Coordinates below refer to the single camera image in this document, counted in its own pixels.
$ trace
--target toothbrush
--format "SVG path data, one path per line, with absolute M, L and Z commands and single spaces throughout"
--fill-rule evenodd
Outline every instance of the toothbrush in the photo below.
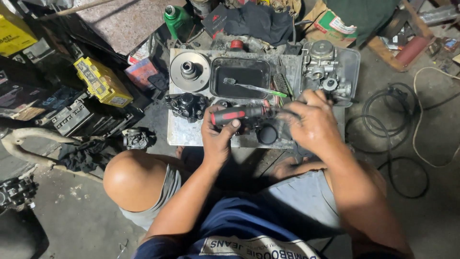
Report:
M 262 93 L 271 94 L 271 95 L 279 96 L 279 97 L 282 97 L 282 98 L 288 96 L 287 94 L 283 94 L 283 93 L 280 93 L 280 92 L 277 92 L 277 91 L 274 91 L 274 90 L 265 89 L 265 88 L 253 86 L 253 85 L 250 85 L 250 84 L 236 83 L 236 80 L 234 78 L 226 77 L 226 78 L 224 78 L 224 83 L 233 84 L 233 85 L 239 85 L 239 86 L 242 86 L 242 87 L 250 89 L 250 90 L 256 90 L 256 91 L 259 91 L 259 92 L 262 92 Z

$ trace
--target green bottle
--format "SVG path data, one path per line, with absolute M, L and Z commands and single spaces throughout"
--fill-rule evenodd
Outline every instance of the green bottle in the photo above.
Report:
M 166 6 L 163 19 L 172 38 L 179 39 L 182 43 L 185 43 L 193 29 L 192 16 L 180 6 Z

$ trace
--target yellow battery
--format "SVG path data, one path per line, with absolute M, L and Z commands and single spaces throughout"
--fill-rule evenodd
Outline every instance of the yellow battery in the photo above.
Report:
M 123 108 L 132 101 L 132 96 L 110 68 L 91 58 L 80 58 L 74 66 L 78 77 L 100 102 Z
M 8 57 L 36 42 L 27 24 L 0 2 L 0 55 Z

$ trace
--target wooden stick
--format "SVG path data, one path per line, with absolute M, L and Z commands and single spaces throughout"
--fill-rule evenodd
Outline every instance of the wooden stick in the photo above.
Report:
M 40 17 L 40 18 L 38 18 L 38 20 L 47 21 L 47 20 L 50 20 L 50 19 L 57 18 L 59 16 L 64 16 L 64 15 L 76 13 L 78 11 L 85 10 L 85 9 L 88 9 L 88 8 L 92 8 L 92 7 L 95 7 L 95 6 L 99 6 L 99 5 L 109 3 L 109 2 L 112 2 L 112 1 L 114 1 L 114 0 L 97 0 L 97 1 L 94 1 L 94 2 L 89 3 L 89 4 L 84 4 L 84 5 L 77 6 L 77 7 L 74 7 L 74 8 L 70 8 L 70 9 L 67 9 L 67 10 L 64 10 L 64 11 L 56 12 L 54 14 L 50 14 L 50 15 Z

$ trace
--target leg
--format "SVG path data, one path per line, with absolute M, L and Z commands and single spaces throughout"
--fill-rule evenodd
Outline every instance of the leg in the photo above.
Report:
M 326 165 L 313 162 L 293 166 L 292 161 L 280 164 L 272 173 L 272 179 L 280 182 L 261 191 L 257 199 L 268 204 L 287 229 L 305 240 L 342 234 Z M 386 193 L 380 173 L 364 162 L 360 164 Z
M 159 210 L 176 193 L 188 174 L 178 159 L 132 149 L 116 155 L 104 172 L 107 195 L 123 215 L 148 229 Z

